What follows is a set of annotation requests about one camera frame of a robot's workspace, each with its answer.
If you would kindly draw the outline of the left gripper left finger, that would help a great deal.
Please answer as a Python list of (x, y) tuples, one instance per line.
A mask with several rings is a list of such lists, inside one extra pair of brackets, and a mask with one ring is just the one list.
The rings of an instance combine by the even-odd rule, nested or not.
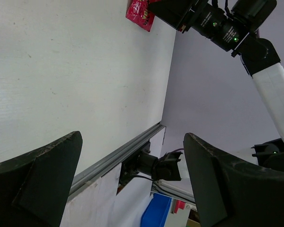
[(82, 149), (73, 131), (0, 163), (0, 227), (58, 227)]

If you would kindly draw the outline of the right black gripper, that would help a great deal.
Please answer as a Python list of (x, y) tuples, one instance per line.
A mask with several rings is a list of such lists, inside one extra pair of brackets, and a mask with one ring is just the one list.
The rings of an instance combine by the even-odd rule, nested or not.
[(248, 34), (243, 23), (207, 0), (159, 0), (149, 11), (178, 31), (194, 29), (226, 52), (234, 50)]

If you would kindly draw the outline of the pink snack packet back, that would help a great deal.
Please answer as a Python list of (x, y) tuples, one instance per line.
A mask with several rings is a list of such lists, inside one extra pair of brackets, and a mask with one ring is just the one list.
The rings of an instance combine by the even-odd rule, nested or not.
[(144, 29), (151, 31), (155, 15), (149, 10), (149, 4), (154, 0), (131, 0), (125, 17)]

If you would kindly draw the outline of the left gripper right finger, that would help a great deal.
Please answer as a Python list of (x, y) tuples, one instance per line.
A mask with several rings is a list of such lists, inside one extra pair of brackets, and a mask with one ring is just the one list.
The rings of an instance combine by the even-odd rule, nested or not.
[(259, 165), (187, 133), (183, 141), (203, 227), (284, 227), (284, 143), (255, 145)]

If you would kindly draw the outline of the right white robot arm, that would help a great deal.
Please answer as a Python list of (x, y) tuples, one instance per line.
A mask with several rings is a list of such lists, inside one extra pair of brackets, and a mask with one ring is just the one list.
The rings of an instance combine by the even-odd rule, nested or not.
[(239, 0), (220, 8), (216, 0), (132, 0), (126, 18), (150, 31), (156, 17), (185, 33), (194, 29), (221, 49), (240, 56), (280, 138), (254, 146), (262, 167), (284, 172), (284, 68), (273, 44), (259, 28), (276, 8), (275, 0)]

